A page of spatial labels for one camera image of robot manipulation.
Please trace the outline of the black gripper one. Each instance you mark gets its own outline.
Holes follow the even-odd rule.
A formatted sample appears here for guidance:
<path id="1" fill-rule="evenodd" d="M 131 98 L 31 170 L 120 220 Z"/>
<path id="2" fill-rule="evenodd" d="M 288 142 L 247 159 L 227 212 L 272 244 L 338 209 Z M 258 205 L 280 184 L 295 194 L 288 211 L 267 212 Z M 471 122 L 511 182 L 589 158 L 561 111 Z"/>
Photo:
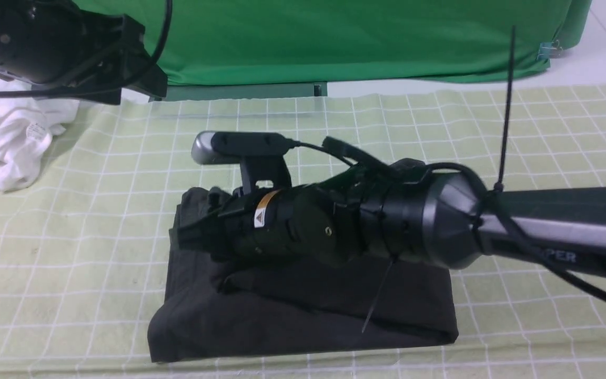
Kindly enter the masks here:
<path id="1" fill-rule="evenodd" d="M 0 79 L 31 86 L 39 100 L 119 105 L 131 89 L 156 100 L 167 77 L 145 50 L 145 27 L 128 15 L 7 14 L 0 27 Z"/>

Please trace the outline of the black gripper two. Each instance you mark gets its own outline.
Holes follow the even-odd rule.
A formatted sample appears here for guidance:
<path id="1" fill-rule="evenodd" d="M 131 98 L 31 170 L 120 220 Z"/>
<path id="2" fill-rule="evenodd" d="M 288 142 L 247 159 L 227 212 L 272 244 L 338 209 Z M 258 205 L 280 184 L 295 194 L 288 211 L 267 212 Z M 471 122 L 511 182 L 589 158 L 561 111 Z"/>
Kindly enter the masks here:
<path id="1" fill-rule="evenodd" d="M 171 245 L 259 265 L 303 257 L 334 267 L 364 256 L 422 262 L 426 183 L 425 163 L 404 158 L 296 187 L 192 188 L 176 210 Z"/>

